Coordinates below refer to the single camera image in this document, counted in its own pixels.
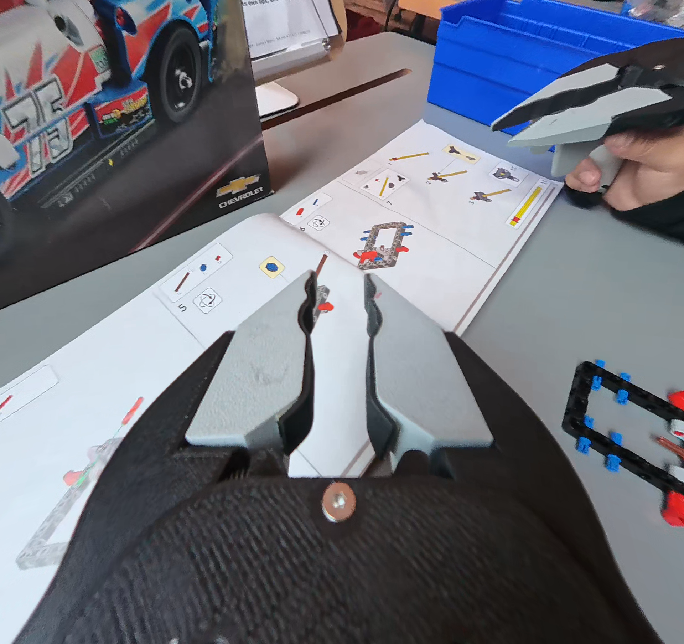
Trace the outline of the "white document stand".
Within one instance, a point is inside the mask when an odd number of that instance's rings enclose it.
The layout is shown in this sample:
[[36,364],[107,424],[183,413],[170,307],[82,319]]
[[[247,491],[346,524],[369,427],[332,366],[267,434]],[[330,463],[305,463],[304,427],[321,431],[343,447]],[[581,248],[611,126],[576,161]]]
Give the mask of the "white document stand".
[[323,38],[252,59],[259,117],[264,119],[295,109],[300,102],[299,97],[278,80],[316,65],[328,58],[330,50],[329,38]]

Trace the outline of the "black lego frame assembly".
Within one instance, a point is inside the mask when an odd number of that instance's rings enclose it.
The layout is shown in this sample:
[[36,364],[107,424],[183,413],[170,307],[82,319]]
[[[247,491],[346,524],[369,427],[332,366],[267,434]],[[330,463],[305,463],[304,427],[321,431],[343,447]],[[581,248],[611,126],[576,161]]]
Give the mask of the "black lego frame assembly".
[[[624,435],[615,429],[607,434],[595,427],[589,415],[592,394],[606,389],[619,406],[631,404],[659,419],[668,436],[652,435],[652,441],[677,457],[678,463],[665,466],[648,462],[625,447]],[[603,360],[585,361],[576,368],[562,419],[563,430],[575,438],[577,452],[588,456],[598,452],[607,471],[616,474],[624,469],[662,493],[661,516],[674,528],[683,527],[683,392],[671,392],[662,399],[638,387],[631,375],[611,373]]]

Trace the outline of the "blue plastic bin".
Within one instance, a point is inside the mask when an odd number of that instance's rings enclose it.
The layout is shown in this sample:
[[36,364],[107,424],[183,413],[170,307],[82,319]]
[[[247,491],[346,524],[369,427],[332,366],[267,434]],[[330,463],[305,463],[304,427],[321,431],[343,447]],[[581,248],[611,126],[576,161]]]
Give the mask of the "blue plastic bin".
[[676,38],[682,30],[556,0],[468,0],[442,11],[427,101],[491,126],[583,63]]

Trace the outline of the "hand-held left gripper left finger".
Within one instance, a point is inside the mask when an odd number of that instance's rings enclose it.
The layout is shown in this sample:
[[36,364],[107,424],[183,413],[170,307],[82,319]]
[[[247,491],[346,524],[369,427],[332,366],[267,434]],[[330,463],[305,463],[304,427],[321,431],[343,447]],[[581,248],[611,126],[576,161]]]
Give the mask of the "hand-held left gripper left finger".
[[317,275],[306,271],[235,331],[186,432],[195,446],[290,455],[313,421]]

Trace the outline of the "black lego set box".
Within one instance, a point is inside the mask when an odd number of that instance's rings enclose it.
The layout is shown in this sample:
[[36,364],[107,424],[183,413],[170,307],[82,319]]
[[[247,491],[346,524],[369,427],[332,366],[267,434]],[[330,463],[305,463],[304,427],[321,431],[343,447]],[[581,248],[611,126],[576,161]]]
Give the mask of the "black lego set box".
[[241,0],[1,0],[1,308],[272,193]]

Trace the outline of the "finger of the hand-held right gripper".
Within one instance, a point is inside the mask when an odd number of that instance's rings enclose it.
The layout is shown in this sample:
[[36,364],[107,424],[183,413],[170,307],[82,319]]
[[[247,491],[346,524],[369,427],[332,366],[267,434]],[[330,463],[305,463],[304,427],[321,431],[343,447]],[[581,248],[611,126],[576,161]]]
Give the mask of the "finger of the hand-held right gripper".
[[496,119],[491,130],[495,132],[517,127],[527,121],[533,123],[535,119],[532,114],[535,112],[545,115],[587,105],[611,92],[621,90],[624,74],[624,67],[603,64],[560,77]]
[[535,112],[532,114],[535,121],[508,143],[510,146],[537,147],[598,140],[619,114],[671,99],[668,92],[658,88],[623,88],[587,105],[545,115]]

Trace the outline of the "person's right forearm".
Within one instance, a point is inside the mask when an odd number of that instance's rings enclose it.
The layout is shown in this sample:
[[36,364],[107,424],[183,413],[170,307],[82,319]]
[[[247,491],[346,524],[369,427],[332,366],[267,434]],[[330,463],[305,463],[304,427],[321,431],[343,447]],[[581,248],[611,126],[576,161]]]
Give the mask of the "person's right forearm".
[[683,243],[683,192],[636,209],[610,211],[619,221]]

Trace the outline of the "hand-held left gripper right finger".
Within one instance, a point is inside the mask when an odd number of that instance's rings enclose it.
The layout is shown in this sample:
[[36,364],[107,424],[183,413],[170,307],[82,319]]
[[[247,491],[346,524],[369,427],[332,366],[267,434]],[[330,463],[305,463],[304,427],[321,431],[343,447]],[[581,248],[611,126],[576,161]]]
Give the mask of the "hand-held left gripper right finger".
[[364,277],[367,432],[379,459],[489,448],[494,437],[442,328],[374,274]]

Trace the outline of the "open lego instruction booklet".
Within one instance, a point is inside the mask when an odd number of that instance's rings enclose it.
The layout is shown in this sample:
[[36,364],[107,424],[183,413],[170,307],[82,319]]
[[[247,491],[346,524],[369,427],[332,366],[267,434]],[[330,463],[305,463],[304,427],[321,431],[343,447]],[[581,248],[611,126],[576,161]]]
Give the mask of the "open lego instruction booklet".
[[158,395],[225,331],[327,256],[313,333],[323,380],[294,476],[358,476],[359,324],[373,273],[461,334],[560,184],[419,121],[281,216],[227,230],[1,387],[1,587],[42,592],[104,465]]

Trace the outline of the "printed instruction sheet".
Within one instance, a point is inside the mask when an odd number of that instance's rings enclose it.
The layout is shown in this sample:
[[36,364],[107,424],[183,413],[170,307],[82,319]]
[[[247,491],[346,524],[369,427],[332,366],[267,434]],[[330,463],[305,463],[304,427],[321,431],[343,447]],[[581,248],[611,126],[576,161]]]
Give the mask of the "printed instruction sheet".
[[252,61],[341,34],[331,0],[242,0]]

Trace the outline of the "person's right hand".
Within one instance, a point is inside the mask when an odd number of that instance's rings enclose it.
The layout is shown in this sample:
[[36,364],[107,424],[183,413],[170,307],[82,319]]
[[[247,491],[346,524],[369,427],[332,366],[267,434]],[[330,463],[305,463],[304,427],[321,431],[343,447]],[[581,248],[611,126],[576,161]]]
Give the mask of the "person's right hand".
[[601,170],[590,158],[565,178],[566,193],[578,207],[598,202],[618,211],[636,209],[683,191],[683,128],[659,132],[625,132],[604,140],[606,150],[622,160],[621,168],[603,195]]

